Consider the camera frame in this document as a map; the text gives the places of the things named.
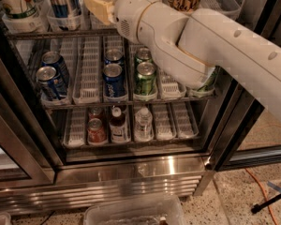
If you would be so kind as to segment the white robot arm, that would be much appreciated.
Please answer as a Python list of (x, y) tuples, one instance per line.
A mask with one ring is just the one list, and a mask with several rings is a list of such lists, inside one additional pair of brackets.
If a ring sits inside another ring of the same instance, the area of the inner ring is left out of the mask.
[(198, 88), (219, 66), (281, 122), (281, 48), (225, 15), (185, 15), (161, 0), (83, 0), (103, 23), (151, 51), (177, 82)]

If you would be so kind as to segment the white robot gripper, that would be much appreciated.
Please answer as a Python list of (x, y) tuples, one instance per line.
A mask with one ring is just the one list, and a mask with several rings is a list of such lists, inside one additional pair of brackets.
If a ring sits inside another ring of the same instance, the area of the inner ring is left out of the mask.
[(86, 8), (105, 25), (114, 23), (118, 33), (127, 40), (138, 43), (138, 26), (142, 13), (161, 0), (83, 0)]

